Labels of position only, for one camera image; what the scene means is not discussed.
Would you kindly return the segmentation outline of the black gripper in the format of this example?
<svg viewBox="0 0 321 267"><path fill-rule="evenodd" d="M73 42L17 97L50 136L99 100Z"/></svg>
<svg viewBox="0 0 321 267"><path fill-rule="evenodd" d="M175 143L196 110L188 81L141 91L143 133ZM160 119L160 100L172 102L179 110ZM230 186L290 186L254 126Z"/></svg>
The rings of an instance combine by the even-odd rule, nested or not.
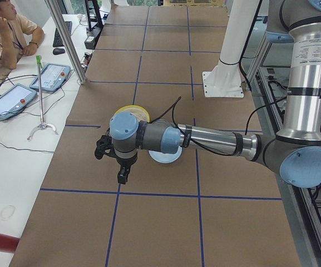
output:
<svg viewBox="0 0 321 267"><path fill-rule="evenodd" d="M117 162L120 165L120 170L117 174L117 180L119 184L126 184L128 182L128 176L129 176L129 169L131 166L136 163L137 161L137 155L134 155L131 158L123 159L120 157L117 157Z"/></svg>

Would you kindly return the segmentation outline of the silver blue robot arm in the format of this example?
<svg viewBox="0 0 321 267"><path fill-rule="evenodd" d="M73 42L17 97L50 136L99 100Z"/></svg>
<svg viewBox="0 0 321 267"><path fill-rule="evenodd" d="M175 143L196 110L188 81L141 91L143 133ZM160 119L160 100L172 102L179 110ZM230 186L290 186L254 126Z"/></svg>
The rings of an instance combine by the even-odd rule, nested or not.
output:
<svg viewBox="0 0 321 267"><path fill-rule="evenodd" d="M127 182L138 150L175 154L181 147L242 156L296 187L321 184L321 1L270 1L267 32L288 34L294 42L284 124L275 136L138 121L120 112L110 119L108 137L120 184Z"/></svg>

